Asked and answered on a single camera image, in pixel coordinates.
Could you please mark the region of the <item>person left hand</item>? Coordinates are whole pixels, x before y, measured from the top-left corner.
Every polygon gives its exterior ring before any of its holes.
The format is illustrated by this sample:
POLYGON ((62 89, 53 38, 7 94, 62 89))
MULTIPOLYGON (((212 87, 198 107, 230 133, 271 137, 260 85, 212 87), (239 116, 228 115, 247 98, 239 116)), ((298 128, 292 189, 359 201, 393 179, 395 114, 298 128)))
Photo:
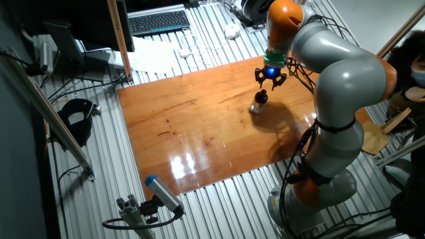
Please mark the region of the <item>person left hand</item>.
POLYGON ((419 87, 411 87, 405 91, 405 96, 412 102, 423 103, 425 101, 425 89, 419 87))

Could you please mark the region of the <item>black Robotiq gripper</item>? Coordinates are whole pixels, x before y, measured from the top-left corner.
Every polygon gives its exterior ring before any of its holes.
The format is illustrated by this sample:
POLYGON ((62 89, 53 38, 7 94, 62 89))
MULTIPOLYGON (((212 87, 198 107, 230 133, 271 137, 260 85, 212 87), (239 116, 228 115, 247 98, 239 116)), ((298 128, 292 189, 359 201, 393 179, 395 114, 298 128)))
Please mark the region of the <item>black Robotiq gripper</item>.
POLYGON ((281 86, 287 78, 286 73, 281 73, 281 68, 276 68, 267 65, 264 65, 262 69, 256 68, 254 71, 254 75, 257 83, 259 83, 260 85, 260 88, 262 88, 263 82, 265 80, 272 80, 272 90, 281 86))

